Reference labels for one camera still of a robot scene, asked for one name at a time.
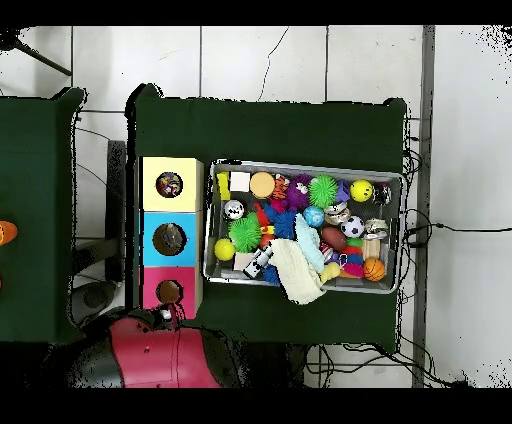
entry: orange ball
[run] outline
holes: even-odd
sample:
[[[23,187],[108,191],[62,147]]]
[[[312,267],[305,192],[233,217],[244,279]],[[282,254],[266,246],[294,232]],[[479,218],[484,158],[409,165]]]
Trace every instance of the orange ball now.
[[[369,258],[363,265],[364,278],[370,281],[379,281],[386,274],[384,264],[375,258]]]

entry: green spiky ball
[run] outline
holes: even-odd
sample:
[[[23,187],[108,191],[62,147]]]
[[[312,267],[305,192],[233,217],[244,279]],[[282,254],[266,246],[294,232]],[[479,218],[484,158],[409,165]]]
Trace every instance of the green spiky ball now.
[[[336,199],[337,192],[336,180],[328,175],[319,175],[309,183],[309,201],[320,209],[331,206]]]
[[[237,252],[252,252],[261,240],[261,229],[257,215],[250,212],[246,218],[232,221],[229,224],[228,236]]]

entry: yellow box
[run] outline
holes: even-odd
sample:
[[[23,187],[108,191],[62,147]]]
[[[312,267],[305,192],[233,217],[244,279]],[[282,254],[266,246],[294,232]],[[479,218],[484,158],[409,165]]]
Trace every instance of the yellow box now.
[[[164,197],[157,190],[157,180],[172,172],[181,179],[181,192]],[[204,166],[194,158],[142,158],[142,207],[148,212],[197,212],[203,209]]]

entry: ball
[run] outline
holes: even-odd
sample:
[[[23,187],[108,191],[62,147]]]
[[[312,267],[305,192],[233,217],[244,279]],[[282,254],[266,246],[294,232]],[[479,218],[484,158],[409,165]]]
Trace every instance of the ball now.
[[[351,216],[346,222],[341,224],[341,231],[347,237],[359,237],[364,231],[364,222],[358,216]]]
[[[310,227],[320,227],[324,222],[324,212],[316,206],[309,206],[304,210],[304,219]]]
[[[350,195],[356,202],[364,202],[372,197],[373,186],[369,181],[357,180],[350,185]]]
[[[244,216],[245,208],[238,200],[229,200],[224,205],[224,215],[229,219],[240,219]]]
[[[382,261],[375,258],[364,261],[363,270],[364,278],[370,281],[379,281],[386,274]]]
[[[215,243],[215,256],[220,261],[229,261],[235,254],[235,246],[228,239],[219,239]]]
[[[325,227],[322,229],[322,240],[337,251],[341,251],[347,245],[343,233],[334,227]]]

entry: pink box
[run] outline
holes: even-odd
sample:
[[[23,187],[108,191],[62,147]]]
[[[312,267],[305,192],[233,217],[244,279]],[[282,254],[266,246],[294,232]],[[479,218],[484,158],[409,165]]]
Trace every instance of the pink box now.
[[[156,297],[156,289],[164,280],[174,280],[183,288],[183,298],[179,303],[183,306],[185,318],[194,319],[202,300],[202,281],[197,267],[144,267],[144,309],[153,309],[161,304]]]

